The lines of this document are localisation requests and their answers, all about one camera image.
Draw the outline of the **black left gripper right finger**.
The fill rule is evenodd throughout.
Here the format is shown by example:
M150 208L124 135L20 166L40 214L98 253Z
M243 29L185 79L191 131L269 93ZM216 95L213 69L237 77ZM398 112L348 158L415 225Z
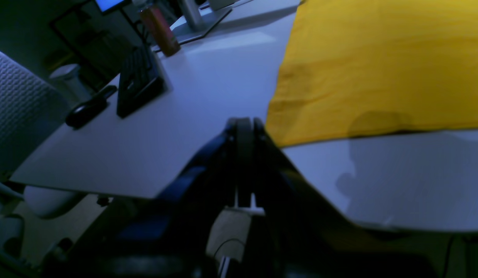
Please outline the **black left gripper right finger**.
M271 224L276 278L434 278L429 259L398 251L318 193L253 119L256 196Z

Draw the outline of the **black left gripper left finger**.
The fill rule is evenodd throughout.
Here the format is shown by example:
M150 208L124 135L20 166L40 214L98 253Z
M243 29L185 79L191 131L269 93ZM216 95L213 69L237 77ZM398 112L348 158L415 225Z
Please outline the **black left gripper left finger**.
M238 119L226 122L170 185L131 222L90 252L69 259L67 278L215 278L206 255L211 227L233 186L223 178L233 158Z

